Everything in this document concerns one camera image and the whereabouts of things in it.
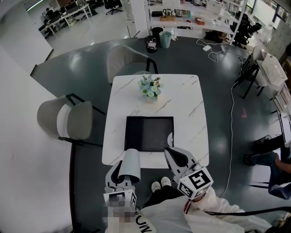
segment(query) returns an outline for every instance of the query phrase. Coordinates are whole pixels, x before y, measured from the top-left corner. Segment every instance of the gray floor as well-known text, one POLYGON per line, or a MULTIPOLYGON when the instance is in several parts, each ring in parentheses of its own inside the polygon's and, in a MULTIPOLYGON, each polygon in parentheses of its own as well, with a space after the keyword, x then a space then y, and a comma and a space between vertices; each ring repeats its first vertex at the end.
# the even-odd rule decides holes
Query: gray floor
MULTIPOLYGON (((33 74, 42 86, 56 96, 75 93, 106 111, 110 98, 110 85, 106 79, 105 56, 117 44, 126 44, 147 54, 144 40, 124 39, 96 44, 78 49, 39 65, 33 74)), ((222 46, 212 46, 220 51, 222 46)), ((247 56, 246 50, 229 46, 232 52, 247 56)), ((207 58, 196 39, 179 37, 172 41, 169 49, 159 49, 148 54, 157 63, 160 74, 195 74, 199 76, 206 110, 210 164, 207 167, 214 178, 213 187, 217 196, 226 188, 231 158, 231 92, 239 76, 239 59, 231 53, 220 53, 218 63, 207 58)), ((258 90, 251 88, 245 100, 241 96, 249 82, 245 81, 233 90, 233 151, 230 184, 224 198, 231 204, 238 204, 246 211, 290 205, 268 194, 267 190, 250 187, 253 182, 267 182, 268 167, 248 167, 242 163, 244 154, 250 153, 251 142, 267 134, 280 134, 280 126, 271 101, 264 90, 257 97, 258 90)), ((104 135, 105 117, 95 114, 95 142, 101 142, 104 135)), ((101 162, 102 150, 97 147, 78 147, 75 168, 75 195, 77 220, 83 226, 94 229, 104 226, 101 222, 105 174, 109 166, 101 162)), ((141 182, 136 185, 138 205, 151 195, 153 181, 163 176, 172 178, 167 169, 142 169, 141 182)), ((272 222, 283 213, 262 215, 272 222)))

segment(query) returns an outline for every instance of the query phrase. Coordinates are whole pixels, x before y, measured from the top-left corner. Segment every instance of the sneaker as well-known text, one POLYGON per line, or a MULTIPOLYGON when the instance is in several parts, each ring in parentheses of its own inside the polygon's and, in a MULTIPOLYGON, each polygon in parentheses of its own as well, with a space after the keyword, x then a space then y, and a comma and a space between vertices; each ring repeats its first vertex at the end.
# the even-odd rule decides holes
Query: sneaker
POLYGON ((249 166, 254 166, 255 164, 251 161, 251 155, 244 156, 244 163, 249 166))
POLYGON ((159 182, 155 181, 151 184, 151 190, 152 192, 155 192, 155 190, 161 189, 161 185, 159 182))
POLYGON ((162 184, 162 187, 164 187, 165 185, 172 186, 171 180, 168 177, 163 177, 161 179, 161 184, 162 184))

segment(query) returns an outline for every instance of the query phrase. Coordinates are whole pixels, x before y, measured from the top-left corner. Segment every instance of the power cord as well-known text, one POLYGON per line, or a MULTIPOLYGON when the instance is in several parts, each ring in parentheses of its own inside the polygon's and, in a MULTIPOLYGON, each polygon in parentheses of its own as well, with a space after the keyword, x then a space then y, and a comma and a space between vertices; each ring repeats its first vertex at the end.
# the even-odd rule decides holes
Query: power cord
MULTIPOLYGON (((225 44, 228 44, 228 45, 229 45, 229 43, 218 43, 218 44, 205 43, 203 40, 200 40, 200 39, 198 39, 198 40, 196 41, 196 44, 197 44, 197 45, 202 45, 202 46, 204 46, 204 47, 206 47, 207 45, 225 45, 225 44)), ((213 51, 212 51, 212 48, 210 47, 210 53, 208 54, 208 58, 209 58, 210 60, 214 61, 215 63, 218 63, 218 55, 217 55, 217 54, 222 53, 222 52, 229 52, 229 53, 235 54, 235 55, 237 55, 237 56, 239 57, 240 61, 239 61, 238 65, 239 65, 239 68, 240 68, 240 74, 241 74, 241 72, 244 72, 244 71, 249 67, 249 65, 247 65, 247 66, 245 66, 243 69, 241 68, 241 65, 243 64, 243 61, 244 61, 245 59, 247 59, 247 57, 244 57, 244 56, 242 56, 242 55, 239 55, 239 54, 236 54, 236 53, 234 53, 234 52, 231 52, 230 48, 227 47, 227 46, 224 46, 224 48, 225 48, 225 50, 221 50, 221 51, 219 51, 219 52, 213 52, 213 51), (212 53, 216 55, 216 60, 213 60, 212 58, 209 57, 209 55, 212 54, 212 53)), ((234 101, 233 94, 232 94, 232 89, 233 89, 233 87, 235 86, 235 84, 234 84, 234 85, 232 86, 232 88, 231 88, 231 98, 232 98, 232 107, 231 107, 231 160, 230 160, 230 163, 229 163, 229 176, 228 176, 228 179, 227 179, 226 188, 225 188, 224 192, 222 193, 221 198, 222 198, 222 196, 226 193, 226 191, 227 191, 227 189, 228 189, 228 185, 229 185, 229 180, 230 180, 230 178, 231 178, 231 161, 232 161, 232 144, 233 144, 232 111, 233 111, 233 107, 234 107, 234 105, 235 105, 235 101, 234 101)))

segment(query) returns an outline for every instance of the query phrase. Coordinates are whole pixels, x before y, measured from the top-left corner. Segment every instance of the person's arm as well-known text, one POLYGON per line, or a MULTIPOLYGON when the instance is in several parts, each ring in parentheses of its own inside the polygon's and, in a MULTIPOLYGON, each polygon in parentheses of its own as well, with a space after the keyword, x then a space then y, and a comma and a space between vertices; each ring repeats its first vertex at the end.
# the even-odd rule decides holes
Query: person's arm
MULTIPOLYGON (((241 213, 244 212, 237 205, 230 205, 227 200, 223 198, 218 198, 215 194, 213 188, 207 191, 206 195, 198 202, 192 201, 191 205, 194 209, 192 209, 192 214, 195 213, 195 209, 199 209, 204 212, 218 212, 218 213, 241 213)), ((233 227, 232 224, 239 225, 244 229, 244 231, 257 230, 259 232, 265 232, 267 229, 271 227, 269 223, 265 220, 255 217, 255 216, 246 216, 246 217, 238 217, 238 216, 209 216, 211 219, 210 222, 217 223, 217 226, 220 224, 224 224, 226 222, 227 227, 233 227)))
POLYGON ((275 164, 281 170, 283 170, 283 171, 285 171, 287 173, 291 173, 291 164, 287 164, 287 163, 281 162, 280 159, 279 159, 279 155, 278 154, 276 156, 275 164))

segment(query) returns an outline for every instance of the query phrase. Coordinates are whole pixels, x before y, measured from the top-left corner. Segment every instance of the stack of books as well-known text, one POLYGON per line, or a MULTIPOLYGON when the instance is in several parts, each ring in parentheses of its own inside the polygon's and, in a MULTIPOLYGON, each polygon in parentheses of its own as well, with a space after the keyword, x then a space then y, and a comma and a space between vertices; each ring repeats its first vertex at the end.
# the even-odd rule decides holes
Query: stack of books
POLYGON ((283 88, 276 95, 274 102, 281 113, 285 112, 287 105, 291 102, 291 95, 286 83, 284 83, 283 88))

